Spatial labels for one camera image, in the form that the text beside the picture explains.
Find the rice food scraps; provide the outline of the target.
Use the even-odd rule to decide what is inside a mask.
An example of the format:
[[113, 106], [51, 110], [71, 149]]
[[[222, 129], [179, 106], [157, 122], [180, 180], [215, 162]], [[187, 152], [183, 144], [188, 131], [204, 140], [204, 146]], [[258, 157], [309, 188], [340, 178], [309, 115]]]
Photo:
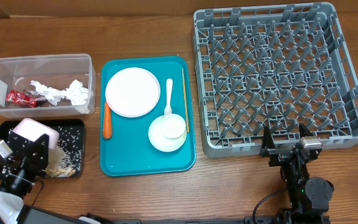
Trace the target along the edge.
[[75, 178], [82, 174], [84, 158], [83, 125], [52, 126], [59, 134], [57, 147], [49, 150], [46, 178]]

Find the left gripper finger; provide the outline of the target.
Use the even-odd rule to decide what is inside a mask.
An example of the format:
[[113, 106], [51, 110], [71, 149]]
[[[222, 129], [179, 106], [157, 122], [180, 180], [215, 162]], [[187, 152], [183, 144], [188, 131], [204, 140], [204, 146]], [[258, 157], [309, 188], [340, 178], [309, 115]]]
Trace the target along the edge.
[[48, 144], [49, 136], [47, 134], [43, 134], [32, 145], [35, 156], [43, 162], [48, 162]]
[[8, 146], [29, 146], [34, 142], [20, 136], [19, 134], [15, 133], [14, 131], [10, 131], [7, 139]]

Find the red snack wrapper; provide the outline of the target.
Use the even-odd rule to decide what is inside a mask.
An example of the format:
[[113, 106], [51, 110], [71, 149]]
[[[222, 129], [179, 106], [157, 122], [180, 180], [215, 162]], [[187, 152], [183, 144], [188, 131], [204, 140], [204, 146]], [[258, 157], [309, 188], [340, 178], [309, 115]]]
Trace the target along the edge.
[[44, 104], [47, 99], [43, 96], [31, 96], [25, 94], [24, 92], [11, 90], [6, 96], [6, 101], [15, 103], [19, 106], [36, 108]]

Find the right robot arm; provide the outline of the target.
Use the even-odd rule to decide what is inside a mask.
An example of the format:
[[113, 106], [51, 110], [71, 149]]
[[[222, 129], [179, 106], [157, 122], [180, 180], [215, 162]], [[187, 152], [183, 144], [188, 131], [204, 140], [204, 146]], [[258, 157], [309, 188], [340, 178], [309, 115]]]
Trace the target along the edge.
[[[322, 151], [322, 143], [304, 125], [299, 124], [300, 140], [286, 149], [277, 149], [268, 127], [264, 127], [262, 147], [259, 156], [269, 158], [270, 167], [279, 167], [280, 175], [286, 183], [280, 189], [264, 197], [254, 207], [252, 221], [258, 223], [329, 223], [325, 216], [332, 199], [333, 184], [320, 177], [310, 177], [307, 163], [316, 160]], [[269, 198], [288, 192], [290, 208], [281, 208], [276, 215], [257, 217], [257, 209]]]

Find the small white food bowl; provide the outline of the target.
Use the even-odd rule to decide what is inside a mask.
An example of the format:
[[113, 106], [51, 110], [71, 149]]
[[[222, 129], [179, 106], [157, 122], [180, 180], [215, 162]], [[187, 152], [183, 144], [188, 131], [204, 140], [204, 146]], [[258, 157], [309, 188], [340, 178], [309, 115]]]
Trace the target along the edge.
[[49, 149], [57, 147], [60, 137], [56, 130], [30, 118], [23, 119], [12, 131], [32, 142], [35, 142], [41, 135], [46, 134], [49, 137]]

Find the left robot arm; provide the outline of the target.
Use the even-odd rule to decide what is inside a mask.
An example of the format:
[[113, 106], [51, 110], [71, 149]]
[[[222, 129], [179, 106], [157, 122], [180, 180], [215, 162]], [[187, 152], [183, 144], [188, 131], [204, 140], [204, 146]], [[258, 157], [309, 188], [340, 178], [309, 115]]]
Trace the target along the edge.
[[78, 218], [42, 210], [24, 203], [37, 177], [45, 176], [48, 152], [56, 148], [59, 134], [47, 132], [11, 132], [0, 139], [0, 223], [104, 223], [89, 214]]

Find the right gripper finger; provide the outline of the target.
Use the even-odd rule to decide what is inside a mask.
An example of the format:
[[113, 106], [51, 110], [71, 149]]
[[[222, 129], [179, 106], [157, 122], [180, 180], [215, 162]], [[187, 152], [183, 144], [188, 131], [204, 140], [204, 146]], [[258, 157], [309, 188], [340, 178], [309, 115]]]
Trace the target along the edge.
[[313, 136], [313, 133], [303, 123], [299, 124], [299, 131], [300, 131], [301, 138]]
[[264, 127], [262, 149], [275, 149], [275, 143], [273, 141], [273, 137], [268, 126]]

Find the white tissue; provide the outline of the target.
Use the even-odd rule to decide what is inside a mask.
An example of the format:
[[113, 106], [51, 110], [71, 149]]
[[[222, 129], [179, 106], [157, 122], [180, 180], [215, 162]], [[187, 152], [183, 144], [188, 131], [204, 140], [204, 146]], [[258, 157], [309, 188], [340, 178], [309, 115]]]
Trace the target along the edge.
[[34, 91], [29, 90], [30, 94], [43, 96], [53, 106], [57, 106], [61, 100], [69, 100], [73, 106], [83, 105], [82, 108], [78, 109], [80, 113], [86, 114], [90, 112], [87, 103], [90, 91], [78, 80], [72, 81], [70, 86], [64, 90], [47, 87], [35, 80], [32, 80], [30, 84], [35, 87]]

